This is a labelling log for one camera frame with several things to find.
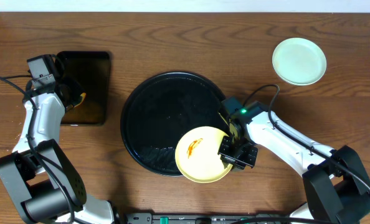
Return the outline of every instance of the wooden table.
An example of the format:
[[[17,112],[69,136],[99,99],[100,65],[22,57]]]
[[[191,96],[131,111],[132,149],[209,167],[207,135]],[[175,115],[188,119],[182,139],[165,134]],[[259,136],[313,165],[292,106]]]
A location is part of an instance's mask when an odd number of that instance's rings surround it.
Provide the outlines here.
[[[318,83],[290,85],[273,71],[272,52],[289,37],[310,39],[324,51],[328,67]],[[143,80],[169,70],[200,73],[241,100],[278,83],[279,117],[319,142],[354,148],[370,176],[370,14],[0,13],[0,75],[26,74],[26,59],[63,50],[113,55],[105,125],[64,126],[60,146],[87,192],[124,212],[290,213],[306,200],[301,178],[266,149],[254,169],[212,184],[138,165],[121,140],[121,109]],[[13,81],[24,87],[27,80]],[[268,103],[272,91],[260,95]],[[0,157],[22,130],[21,100],[0,82]],[[0,223],[20,222],[0,181]]]

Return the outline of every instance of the electrical cord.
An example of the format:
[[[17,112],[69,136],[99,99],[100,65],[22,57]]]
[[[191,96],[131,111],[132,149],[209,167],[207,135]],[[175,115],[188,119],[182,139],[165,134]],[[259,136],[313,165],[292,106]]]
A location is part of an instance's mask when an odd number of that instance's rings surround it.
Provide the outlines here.
[[[27,142],[29,143],[30,150],[33,153],[34,157],[38,160],[40,165],[49,174],[50,178],[58,185],[58,188],[62,191],[62,193],[63,193],[63,195],[64,195],[64,197],[67,201],[67,205],[69,207],[69,212],[70,212],[70,219],[69,219],[68,223],[73,223],[75,221],[74,207],[73,207],[72,201],[70,199],[69,193],[67,192],[67,189],[62,185],[60,180],[56,177],[56,175],[52,172],[52,170],[47,166],[47,164],[45,164],[45,162],[41,158],[40,154],[36,151],[36,149],[32,145],[32,140],[33,140],[32,130],[33,130],[33,127],[34,127],[34,121],[36,119],[36,114],[37,114],[37,110],[38,110],[38,107],[37,107],[36,103],[24,90],[22,90],[20,87],[18,87],[14,83],[10,82],[9,80],[6,80],[4,77],[0,77],[0,80],[8,83],[10,86],[13,86],[15,89],[19,90],[31,102],[33,112],[32,112],[31,119],[30,119],[29,129],[28,129],[27,134],[26,134]]]
[[[270,105],[268,106],[268,118],[269,118],[270,122],[272,123],[272,126],[274,128],[276,128],[276,129],[278,129],[278,131],[280,131],[286,137],[290,138],[292,141],[297,142],[299,145],[305,147],[310,152],[313,152],[316,155],[318,155],[318,156],[326,159],[327,161],[329,161],[330,163],[332,163],[333,165],[335,165],[337,168],[339,168],[343,172],[347,173],[348,175],[350,175],[350,176],[354,177],[355,179],[357,179],[358,181],[360,181],[360,183],[362,183],[367,188],[368,192],[370,193],[370,186],[358,174],[355,174],[354,172],[350,171],[347,167],[343,166],[342,164],[340,164],[339,162],[335,161],[331,157],[329,157],[329,156],[323,154],[322,152],[316,150],[313,146],[309,146],[306,143],[300,141],[299,139],[293,137],[291,134],[289,134],[285,130],[283,130],[277,124],[277,122],[272,119],[272,115],[271,115],[272,107],[273,107],[273,104],[274,104],[275,100],[277,99],[277,96],[279,95],[279,91],[280,91],[278,85],[276,85],[276,84],[268,84],[268,85],[261,86],[260,88],[258,88],[257,90],[255,90],[252,94],[250,94],[249,97],[246,98],[246,100],[244,101],[243,106],[245,106],[245,104],[247,103],[247,101],[249,101],[251,99],[251,97],[253,97],[256,94],[256,92],[262,90],[263,88],[269,87],[269,86],[275,87],[277,89],[277,92],[272,97],[271,102],[270,102]]]
[[[31,75],[14,75],[11,77],[2,77],[2,78],[5,78],[6,80],[10,78],[31,78]]]
[[[56,162],[54,162],[54,161],[52,161],[52,160],[50,160],[50,159],[48,159],[48,158],[46,158],[45,156],[43,156],[42,154],[39,154],[39,153],[37,153],[38,154],[38,156],[40,156],[40,158],[43,160],[43,161],[46,161],[46,162],[48,162],[49,164],[51,164],[52,166],[54,166],[56,169],[58,169],[59,171],[61,171],[61,173],[64,173],[63,172],[63,169],[56,163]],[[88,223],[85,223],[85,222],[83,222],[83,221],[81,221],[81,220],[79,220],[78,218],[75,218],[74,217],[74,221],[76,221],[78,224],[88,224]]]

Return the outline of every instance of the black cable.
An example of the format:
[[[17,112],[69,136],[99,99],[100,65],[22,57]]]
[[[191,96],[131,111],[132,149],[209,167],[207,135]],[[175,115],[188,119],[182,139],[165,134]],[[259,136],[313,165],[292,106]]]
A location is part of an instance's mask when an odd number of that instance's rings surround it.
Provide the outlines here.
[[[276,85],[276,84],[268,84],[268,85],[264,85],[264,86],[261,86],[260,88],[256,89],[252,94],[250,94],[246,100],[243,102],[243,106],[246,106],[246,103],[260,90],[266,88],[266,87],[275,87],[277,89],[277,94],[279,94],[279,86]]]
[[[36,149],[32,145],[32,139],[33,138],[31,136],[33,134],[32,129],[34,127],[34,121],[36,119],[36,114],[37,114],[37,108],[33,108],[33,113],[31,115],[30,124],[29,124],[29,130],[28,130],[27,135],[26,135],[27,142],[29,143],[30,151],[31,151],[31,153],[33,153],[34,157],[40,163],[41,167],[43,167],[45,169],[45,171],[49,174],[50,178],[58,185],[58,188],[60,189],[60,191],[62,191],[62,193],[63,193],[63,195],[64,195],[64,197],[67,201],[67,205],[69,207],[69,212],[70,212],[70,220],[68,222],[73,223],[73,221],[74,221],[74,208],[73,208],[73,205],[71,203],[71,199],[69,197],[69,193],[67,192],[67,189],[63,186],[63,184],[56,177],[54,172],[47,166],[47,164],[45,164],[44,160],[41,159],[39,153],[36,151]]]
[[[61,166],[59,166],[56,162],[46,158],[45,156],[43,156],[42,154],[39,154],[38,155],[40,156],[40,158],[45,161],[45,162],[48,162],[49,164],[51,164],[52,166],[54,166],[56,169],[58,169],[61,173],[65,174],[65,172],[63,171],[63,169],[61,168]]]
[[[270,102],[270,105],[268,107],[268,118],[270,120],[270,122],[272,123],[272,126],[276,129],[278,129],[278,131],[280,131],[282,134],[284,134],[286,137],[290,138],[292,141],[295,141],[297,142],[299,145],[305,147],[307,150],[309,150],[310,152],[314,152],[316,155],[326,159],[327,161],[331,162],[333,165],[335,165],[337,168],[341,169],[343,172],[347,173],[348,175],[351,175],[352,177],[354,177],[355,179],[357,179],[358,181],[360,181],[360,183],[362,183],[368,190],[368,192],[370,193],[370,186],[362,179],[360,178],[359,174],[355,174],[354,172],[350,171],[347,167],[343,166],[342,164],[340,164],[339,162],[335,161],[334,159],[332,159],[331,157],[323,154],[322,152],[316,150],[313,146],[309,146],[307,145],[306,143],[300,141],[299,139],[293,137],[291,134],[287,133],[285,130],[283,130],[278,124],[276,121],[274,121],[272,119],[272,115],[271,115],[271,111],[272,111],[272,107],[273,107],[273,104],[275,102],[275,100],[277,99],[277,96],[279,95],[279,86],[276,85],[276,84],[269,84],[269,85],[264,85],[264,86],[261,86],[260,88],[258,88],[257,90],[255,90],[249,97],[247,97],[247,99],[244,101],[244,106],[246,104],[246,102],[251,99],[251,97],[253,95],[256,94],[256,92],[260,91],[261,89],[265,88],[265,87],[269,87],[269,86],[272,86],[272,87],[275,87],[277,89],[277,92],[274,94],[274,96],[272,97],[271,99],[271,102]]]
[[[331,222],[311,220],[307,218],[292,218],[292,217],[256,217],[247,218],[245,220],[240,220],[233,222],[231,224],[246,224],[246,223],[257,223],[257,222],[281,222],[281,223],[307,223],[307,224],[333,224]]]
[[[15,89],[19,90],[19,92],[21,92],[28,100],[30,100],[31,104],[33,105],[33,108],[37,108],[36,103],[33,101],[33,99],[24,90],[22,90],[20,87],[18,87],[14,83],[10,82],[9,80],[6,80],[3,77],[0,77],[0,80],[3,81],[3,82],[6,82],[8,84],[10,84],[12,87],[14,87]]]
[[[2,77],[2,78],[5,78],[5,79],[10,79],[10,78],[31,78],[31,75],[14,75],[14,76],[11,76],[11,77]]]
[[[72,202],[70,200],[69,193],[67,192],[67,189],[62,185],[62,183],[59,181],[59,179],[56,178],[55,174],[51,171],[51,169],[47,166],[47,164],[45,164],[44,160],[41,159],[40,154],[36,151],[36,149],[32,145],[32,140],[33,140],[33,137],[32,137],[32,135],[33,135],[32,128],[34,127],[34,121],[36,119],[36,114],[37,114],[37,110],[38,110],[36,103],[34,102],[34,100],[24,90],[22,90],[20,87],[18,87],[14,83],[10,82],[9,80],[6,80],[3,77],[0,77],[0,80],[6,82],[8,84],[10,84],[15,89],[17,89],[21,93],[23,93],[23,95],[33,105],[33,108],[32,108],[33,109],[33,112],[31,114],[30,123],[29,123],[29,129],[28,129],[28,132],[27,132],[27,135],[26,135],[27,142],[29,143],[30,151],[31,151],[31,153],[33,153],[34,157],[38,160],[38,162],[40,163],[40,165],[49,174],[49,176],[51,177],[51,179],[58,185],[58,188],[62,191],[62,193],[63,193],[63,195],[64,195],[64,197],[65,197],[65,199],[67,201],[67,205],[69,206],[70,220],[68,222],[69,223],[73,223],[74,220],[75,220],[75,217],[74,217],[74,208],[73,208]]]

